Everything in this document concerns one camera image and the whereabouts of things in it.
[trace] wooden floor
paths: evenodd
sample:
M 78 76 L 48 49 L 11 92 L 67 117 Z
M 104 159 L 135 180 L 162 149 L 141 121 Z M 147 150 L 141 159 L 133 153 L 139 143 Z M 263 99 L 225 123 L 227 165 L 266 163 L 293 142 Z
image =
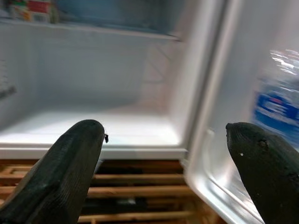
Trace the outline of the wooden floor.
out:
M 0 160 L 0 206 L 35 160 Z M 105 161 L 78 223 L 224 224 L 186 185 L 178 161 Z

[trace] water bottle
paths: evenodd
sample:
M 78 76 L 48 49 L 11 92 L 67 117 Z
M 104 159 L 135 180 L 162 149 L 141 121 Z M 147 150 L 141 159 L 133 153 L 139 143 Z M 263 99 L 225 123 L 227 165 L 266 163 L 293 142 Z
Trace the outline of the water bottle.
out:
M 299 149 L 299 53 L 272 50 L 261 77 L 252 122 Z

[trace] bottle label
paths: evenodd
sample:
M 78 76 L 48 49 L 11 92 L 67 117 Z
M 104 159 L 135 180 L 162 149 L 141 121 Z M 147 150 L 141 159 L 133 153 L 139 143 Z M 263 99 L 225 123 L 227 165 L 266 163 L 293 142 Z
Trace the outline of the bottle label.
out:
M 299 146 L 299 108 L 283 95 L 260 94 L 254 109 L 254 123 Z

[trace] open refrigerator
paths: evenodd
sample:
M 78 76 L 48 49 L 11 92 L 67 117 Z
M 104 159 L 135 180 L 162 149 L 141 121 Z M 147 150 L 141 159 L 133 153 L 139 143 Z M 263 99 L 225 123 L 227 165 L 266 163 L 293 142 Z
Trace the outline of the open refrigerator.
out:
M 70 126 L 95 119 L 109 134 L 101 159 L 179 159 L 228 223 L 263 223 L 225 125 L 250 120 L 259 69 L 286 41 L 294 4 L 57 0 L 59 23 L 2 16 L 0 159 L 41 158 Z

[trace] refrigerator door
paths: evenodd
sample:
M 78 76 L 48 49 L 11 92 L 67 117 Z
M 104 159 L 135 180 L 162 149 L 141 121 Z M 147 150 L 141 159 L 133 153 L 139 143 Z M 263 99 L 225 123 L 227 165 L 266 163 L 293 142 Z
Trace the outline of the refrigerator door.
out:
M 277 38 L 287 4 L 280 0 L 230 1 L 207 74 L 185 178 L 228 223 L 263 223 L 229 156 L 225 126 L 249 120 L 258 68 Z

